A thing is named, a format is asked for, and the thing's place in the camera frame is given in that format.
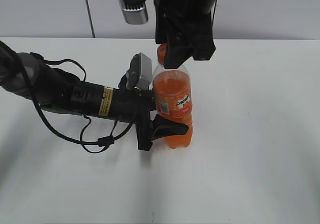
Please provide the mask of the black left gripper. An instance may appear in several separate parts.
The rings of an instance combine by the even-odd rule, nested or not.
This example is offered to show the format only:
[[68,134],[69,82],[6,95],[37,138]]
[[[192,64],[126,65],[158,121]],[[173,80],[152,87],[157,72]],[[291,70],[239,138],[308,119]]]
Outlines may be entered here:
[[137,146],[139,150],[149,151],[152,141],[175,135],[185,135],[189,126],[174,122],[157,114],[151,120],[151,111],[155,110],[154,95],[151,90],[114,89],[111,101],[111,119],[127,123],[128,126],[120,134],[114,136],[118,140],[135,126]]

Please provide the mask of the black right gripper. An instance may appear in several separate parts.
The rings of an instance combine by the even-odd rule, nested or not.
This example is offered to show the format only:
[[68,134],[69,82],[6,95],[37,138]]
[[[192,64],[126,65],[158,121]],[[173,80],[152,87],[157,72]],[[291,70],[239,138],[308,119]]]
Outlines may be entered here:
[[155,42],[167,43],[164,68],[178,69],[187,59],[209,60],[213,41],[212,8],[216,0],[153,0]]

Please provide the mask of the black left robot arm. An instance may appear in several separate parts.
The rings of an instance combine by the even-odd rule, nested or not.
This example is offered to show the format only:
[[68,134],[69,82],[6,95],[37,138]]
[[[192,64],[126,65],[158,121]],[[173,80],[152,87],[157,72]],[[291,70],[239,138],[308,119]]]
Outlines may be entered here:
[[96,141],[73,139],[56,131],[44,113],[78,115],[124,122],[136,129],[139,150],[148,151],[153,141],[184,135],[189,127],[160,115],[151,118],[156,109],[152,81],[152,62],[143,53],[133,56],[129,69],[117,88],[87,82],[59,68],[61,61],[49,61],[37,53],[17,53],[1,43],[0,85],[3,89],[33,102],[45,126],[56,136],[79,144],[84,149],[99,146],[106,151],[122,134],[109,134]]

